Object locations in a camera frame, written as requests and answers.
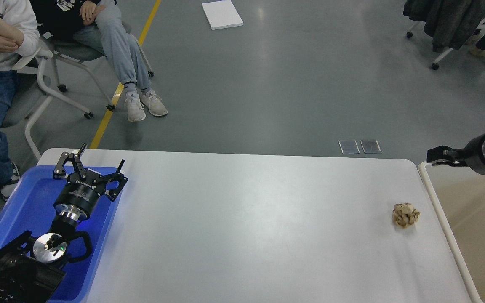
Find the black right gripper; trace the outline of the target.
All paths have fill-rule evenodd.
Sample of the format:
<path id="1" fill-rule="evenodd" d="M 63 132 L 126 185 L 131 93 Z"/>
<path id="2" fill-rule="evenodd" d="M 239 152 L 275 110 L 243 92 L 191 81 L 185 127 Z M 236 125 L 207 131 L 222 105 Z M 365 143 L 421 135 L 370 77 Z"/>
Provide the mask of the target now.
<path id="1" fill-rule="evenodd" d="M 470 167 L 480 175 L 485 175 L 485 134 L 472 139 L 464 149 L 437 146 L 427 150 L 426 163 L 432 166 Z"/>

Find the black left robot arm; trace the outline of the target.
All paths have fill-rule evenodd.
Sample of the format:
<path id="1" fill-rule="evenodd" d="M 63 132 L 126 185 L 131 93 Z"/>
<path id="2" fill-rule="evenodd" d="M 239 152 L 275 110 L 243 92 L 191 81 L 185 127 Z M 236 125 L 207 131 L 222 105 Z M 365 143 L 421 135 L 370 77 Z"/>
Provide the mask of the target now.
<path id="1" fill-rule="evenodd" d="M 85 167 L 86 150 L 25 173 L 0 213 L 0 303 L 78 303 L 91 289 L 119 197 L 118 167 Z"/>

